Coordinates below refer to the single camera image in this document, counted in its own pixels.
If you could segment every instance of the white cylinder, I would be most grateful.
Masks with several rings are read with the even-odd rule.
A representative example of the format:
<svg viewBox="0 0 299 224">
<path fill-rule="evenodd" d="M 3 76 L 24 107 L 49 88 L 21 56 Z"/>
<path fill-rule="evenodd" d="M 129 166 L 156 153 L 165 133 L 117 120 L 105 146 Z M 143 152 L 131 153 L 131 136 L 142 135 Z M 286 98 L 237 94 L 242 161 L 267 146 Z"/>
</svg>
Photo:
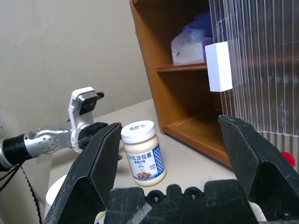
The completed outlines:
<svg viewBox="0 0 299 224">
<path fill-rule="evenodd" d="M 121 139 L 135 182 L 152 186 L 162 181 L 166 169 L 154 122 L 144 120 L 125 126 Z"/>
</svg>

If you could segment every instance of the white jar lid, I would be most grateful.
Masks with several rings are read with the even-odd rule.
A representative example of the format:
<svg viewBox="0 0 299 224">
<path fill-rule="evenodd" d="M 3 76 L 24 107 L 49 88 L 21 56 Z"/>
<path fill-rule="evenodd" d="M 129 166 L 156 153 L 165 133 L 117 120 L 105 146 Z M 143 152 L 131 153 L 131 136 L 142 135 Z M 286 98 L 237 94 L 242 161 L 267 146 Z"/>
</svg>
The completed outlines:
<svg viewBox="0 0 299 224">
<path fill-rule="evenodd" d="M 154 122 L 150 120 L 137 121 L 121 130 L 121 139 L 124 143 L 134 144 L 150 139 L 156 134 Z"/>
</svg>

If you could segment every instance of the wooden shelf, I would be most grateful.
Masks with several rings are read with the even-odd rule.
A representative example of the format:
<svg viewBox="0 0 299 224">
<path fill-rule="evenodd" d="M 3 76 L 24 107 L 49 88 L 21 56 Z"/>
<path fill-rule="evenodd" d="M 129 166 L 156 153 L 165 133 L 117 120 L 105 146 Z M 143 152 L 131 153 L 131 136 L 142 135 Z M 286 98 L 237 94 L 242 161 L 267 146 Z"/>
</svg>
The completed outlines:
<svg viewBox="0 0 299 224">
<path fill-rule="evenodd" d="M 217 110 L 208 111 L 168 125 L 163 131 L 231 166 L 218 123 L 220 114 Z"/>
<path fill-rule="evenodd" d="M 207 70 L 206 62 L 195 63 L 195 64 L 180 64 L 180 65 L 169 65 L 161 68 L 156 68 L 156 72 L 172 72 L 172 71 L 197 71 Z"/>
</svg>

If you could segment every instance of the clear plastic panel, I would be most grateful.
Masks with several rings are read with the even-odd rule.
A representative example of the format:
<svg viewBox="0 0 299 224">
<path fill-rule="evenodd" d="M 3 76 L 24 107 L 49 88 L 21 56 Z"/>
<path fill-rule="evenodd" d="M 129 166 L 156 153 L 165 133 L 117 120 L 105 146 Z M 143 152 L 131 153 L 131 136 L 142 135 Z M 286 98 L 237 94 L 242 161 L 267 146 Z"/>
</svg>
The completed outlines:
<svg viewBox="0 0 299 224">
<path fill-rule="evenodd" d="M 221 94 L 223 113 L 292 153 L 298 168 L 299 1 L 210 0 L 210 10 L 214 41 L 227 40 L 230 52 L 233 89 Z"/>
</svg>

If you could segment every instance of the white box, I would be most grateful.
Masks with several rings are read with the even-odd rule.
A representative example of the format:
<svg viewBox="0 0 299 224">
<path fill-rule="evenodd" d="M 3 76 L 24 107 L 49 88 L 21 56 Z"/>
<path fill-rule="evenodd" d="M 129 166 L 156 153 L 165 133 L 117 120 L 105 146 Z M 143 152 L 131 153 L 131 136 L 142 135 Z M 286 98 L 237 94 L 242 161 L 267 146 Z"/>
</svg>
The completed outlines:
<svg viewBox="0 0 299 224">
<path fill-rule="evenodd" d="M 233 88 L 228 42 L 207 45 L 206 63 L 211 92 L 223 92 Z"/>
</svg>

